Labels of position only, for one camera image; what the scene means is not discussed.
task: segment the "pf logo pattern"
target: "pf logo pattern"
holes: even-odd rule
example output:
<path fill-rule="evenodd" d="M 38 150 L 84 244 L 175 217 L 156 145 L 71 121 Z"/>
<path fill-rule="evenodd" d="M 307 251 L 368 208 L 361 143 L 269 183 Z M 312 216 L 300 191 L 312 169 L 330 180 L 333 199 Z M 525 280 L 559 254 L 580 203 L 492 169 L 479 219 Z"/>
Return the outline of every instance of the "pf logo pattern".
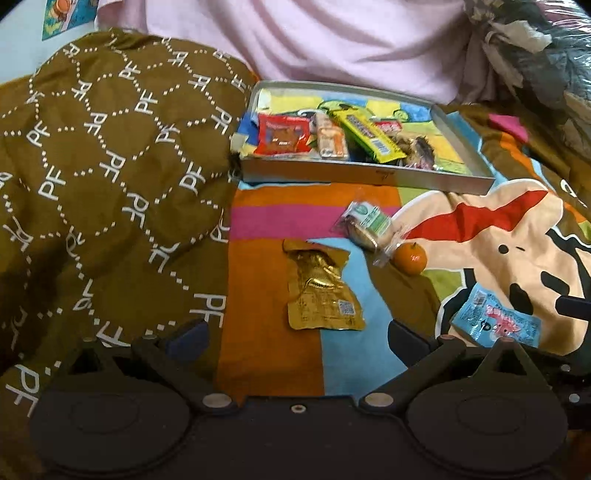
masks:
<path fill-rule="evenodd" d="M 112 30 L 1 87 L 0 445 L 19 451 L 0 475 L 34 469 L 27 418 L 80 338 L 223 327 L 229 138 L 254 83 L 215 48 Z"/>

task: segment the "silver tray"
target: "silver tray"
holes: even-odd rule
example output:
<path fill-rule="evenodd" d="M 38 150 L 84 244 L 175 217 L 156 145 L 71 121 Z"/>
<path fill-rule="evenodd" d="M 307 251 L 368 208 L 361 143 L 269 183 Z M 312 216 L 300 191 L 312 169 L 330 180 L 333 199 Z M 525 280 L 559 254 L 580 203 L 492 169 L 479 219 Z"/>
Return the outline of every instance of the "silver tray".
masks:
<path fill-rule="evenodd" d="M 256 110 L 262 89 L 294 90 L 294 93 L 299 94 L 302 93 L 302 90 L 305 90 L 310 95 L 347 93 L 349 95 L 361 95 L 425 106 L 430 109 L 435 126 L 447 138 L 453 149 L 466 164 L 466 167 L 472 172 L 472 175 L 349 161 L 280 160 L 277 158 L 244 157 L 242 159 L 242 173 L 243 179 L 247 183 L 365 183 L 484 195 L 495 181 L 480 155 L 457 131 L 455 126 L 447 120 L 445 113 L 433 103 L 399 93 L 335 83 L 273 82 L 264 80 L 255 85 L 246 115 L 250 116 Z"/>

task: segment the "small orange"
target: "small orange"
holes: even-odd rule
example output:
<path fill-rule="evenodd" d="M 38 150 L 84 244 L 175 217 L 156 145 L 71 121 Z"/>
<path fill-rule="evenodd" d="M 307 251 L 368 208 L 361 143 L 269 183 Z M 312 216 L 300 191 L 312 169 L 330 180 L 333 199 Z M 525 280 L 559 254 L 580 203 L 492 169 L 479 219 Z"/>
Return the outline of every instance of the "small orange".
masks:
<path fill-rule="evenodd" d="M 406 275 L 420 275 L 427 266 L 427 253 L 418 243 L 405 242 L 394 252 L 392 262 Z"/>

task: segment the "pink bedsheet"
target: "pink bedsheet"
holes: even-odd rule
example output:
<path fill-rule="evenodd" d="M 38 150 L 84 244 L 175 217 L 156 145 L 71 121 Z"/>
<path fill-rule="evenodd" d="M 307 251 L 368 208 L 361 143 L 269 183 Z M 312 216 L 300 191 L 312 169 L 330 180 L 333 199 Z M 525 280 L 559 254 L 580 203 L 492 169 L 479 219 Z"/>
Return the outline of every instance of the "pink bedsheet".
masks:
<path fill-rule="evenodd" d="M 490 98 L 463 0 L 100 0 L 101 27 L 214 46 L 263 79 L 377 87 L 449 103 Z"/>

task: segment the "yellow candy bar wrapper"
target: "yellow candy bar wrapper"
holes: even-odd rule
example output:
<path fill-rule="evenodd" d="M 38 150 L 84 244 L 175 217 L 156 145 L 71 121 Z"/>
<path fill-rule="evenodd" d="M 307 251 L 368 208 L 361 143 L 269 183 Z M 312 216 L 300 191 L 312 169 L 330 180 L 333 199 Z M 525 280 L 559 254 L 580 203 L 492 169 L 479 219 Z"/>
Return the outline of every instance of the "yellow candy bar wrapper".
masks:
<path fill-rule="evenodd" d="M 331 112 L 332 117 L 377 163 L 390 163 L 406 158 L 396 143 L 380 127 L 354 109 Z"/>

